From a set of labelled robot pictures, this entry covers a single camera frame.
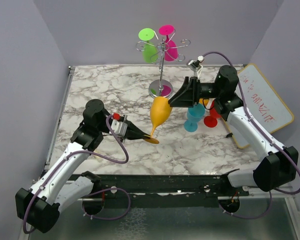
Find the green wine glass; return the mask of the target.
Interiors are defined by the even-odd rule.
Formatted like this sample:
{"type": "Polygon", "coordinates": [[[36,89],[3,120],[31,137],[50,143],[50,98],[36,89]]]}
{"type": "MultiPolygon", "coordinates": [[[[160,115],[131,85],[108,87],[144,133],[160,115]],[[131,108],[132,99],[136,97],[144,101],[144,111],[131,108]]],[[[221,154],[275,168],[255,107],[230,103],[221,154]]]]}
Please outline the green wine glass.
{"type": "Polygon", "coordinates": [[[143,28],[139,33],[138,37],[141,40],[139,45],[141,46],[141,52],[143,59],[146,63],[154,63],[158,57],[158,50],[151,42],[155,37],[155,31],[152,28],[143,28]]]}

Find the yellow wine glass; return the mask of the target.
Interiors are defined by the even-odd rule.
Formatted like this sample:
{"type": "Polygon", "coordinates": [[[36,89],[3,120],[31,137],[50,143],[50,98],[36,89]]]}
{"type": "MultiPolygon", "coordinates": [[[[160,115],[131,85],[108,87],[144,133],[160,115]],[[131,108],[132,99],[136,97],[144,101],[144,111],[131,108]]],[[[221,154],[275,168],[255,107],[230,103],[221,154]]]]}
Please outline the yellow wine glass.
{"type": "Polygon", "coordinates": [[[200,104],[202,104],[202,105],[204,105],[205,107],[209,104],[209,99],[203,99],[203,98],[201,98],[200,100],[199,100],[199,103],[200,104]]]}

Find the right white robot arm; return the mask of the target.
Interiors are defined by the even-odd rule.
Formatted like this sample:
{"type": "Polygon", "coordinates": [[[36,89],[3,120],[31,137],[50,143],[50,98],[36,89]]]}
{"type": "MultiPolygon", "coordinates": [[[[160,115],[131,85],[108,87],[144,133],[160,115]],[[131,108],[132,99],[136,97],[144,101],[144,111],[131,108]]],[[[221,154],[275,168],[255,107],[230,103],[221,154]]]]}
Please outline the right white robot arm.
{"type": "Polygon", "coordinates": [[[192,108],[200,99],[214,99],[214,108],[229,125],[235,128],[256,153],[260,163],[255,169],[234,170],[220,182],[219,189],[230,196],[238,187],[257,187],[264,192],[296,178],[299,153],[276,140],[253,117],[242,96],[236,94],[239,85],[237,70],[230,65],[220,67],[213,83],[201,83],[185,77],[181,88],[168,100],[173,108],[192,108]]]}

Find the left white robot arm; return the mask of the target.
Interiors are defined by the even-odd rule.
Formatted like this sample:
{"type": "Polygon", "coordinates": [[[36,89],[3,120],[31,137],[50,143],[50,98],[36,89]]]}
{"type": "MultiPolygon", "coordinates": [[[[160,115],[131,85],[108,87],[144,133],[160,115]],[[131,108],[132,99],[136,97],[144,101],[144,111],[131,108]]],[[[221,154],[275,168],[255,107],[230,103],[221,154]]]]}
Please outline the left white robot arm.
{"type": "Polygon", "coordinates": [[[17,216],[22,220],[23,232],[32,233],[27,229],[27,225],[31,225],[34,230],[46,233],[56,224],[63,209],[81,197],[96,197],[101,186],[92,173],[83,174],[69,186],[65,184],[91,155],[112,163],[126,164],[129,154],[122,143],[126,139],[149,141],[151,136],[127,120],[125,115],[110,114],[100,99],[88,101],[82,122],[57,162],[29,189],[20,188],[15,195],[17,216]],[[104,134],[114,137],[125,155],[124,160],[95,152],[104,134]]]}

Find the blue wine glass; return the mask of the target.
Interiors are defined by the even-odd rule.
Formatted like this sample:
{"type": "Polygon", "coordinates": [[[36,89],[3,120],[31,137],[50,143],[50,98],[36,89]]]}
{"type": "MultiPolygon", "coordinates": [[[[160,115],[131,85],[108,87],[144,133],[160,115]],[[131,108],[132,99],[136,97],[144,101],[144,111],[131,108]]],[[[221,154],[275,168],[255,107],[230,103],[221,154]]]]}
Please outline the blue wine glass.
{"type": "Polygon", "coordinates": [[[184,129],[187,132],[193,133],[198,129],[198,122],[202,120],[206,112],[203,104],[198,103],[187,110],[187,120],[184,123],[184,129]]]}

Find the red wine glass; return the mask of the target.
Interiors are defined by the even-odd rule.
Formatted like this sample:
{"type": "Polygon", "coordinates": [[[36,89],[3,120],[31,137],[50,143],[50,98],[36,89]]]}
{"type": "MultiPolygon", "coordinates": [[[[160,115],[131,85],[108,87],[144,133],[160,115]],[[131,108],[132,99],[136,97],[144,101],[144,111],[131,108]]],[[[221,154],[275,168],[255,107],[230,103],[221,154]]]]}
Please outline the red wine glass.
{"type": "Polygon", "coordinates": [[[204,117],[203,123],[206,127],[214,128],[218,125],[218,119],[221,118],[221,115],[217,113],[215,109],[215,100],[212,100],[210,107],[208,109],[208,115],[204,117]]]}

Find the orange wine glass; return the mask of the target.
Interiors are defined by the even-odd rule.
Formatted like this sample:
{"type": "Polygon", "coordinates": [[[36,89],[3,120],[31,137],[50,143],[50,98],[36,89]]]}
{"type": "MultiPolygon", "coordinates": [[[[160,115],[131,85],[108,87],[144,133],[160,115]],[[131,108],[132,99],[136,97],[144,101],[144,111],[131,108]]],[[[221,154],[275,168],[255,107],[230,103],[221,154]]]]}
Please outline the orange wine glass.
{"type": "Polygon", "coordinates": [[[159,141],[153,138],[153,134],[157,127],[162,125],[167,121],[172,112],[172,107],[168,103],[168,99],[163,96],[157,96],[153,99],[151,108],[150,108],[150,120],[152,123],[152,130],[150,135],[146,135],[146,142],[151,144],[159,144],[159,141]]]}

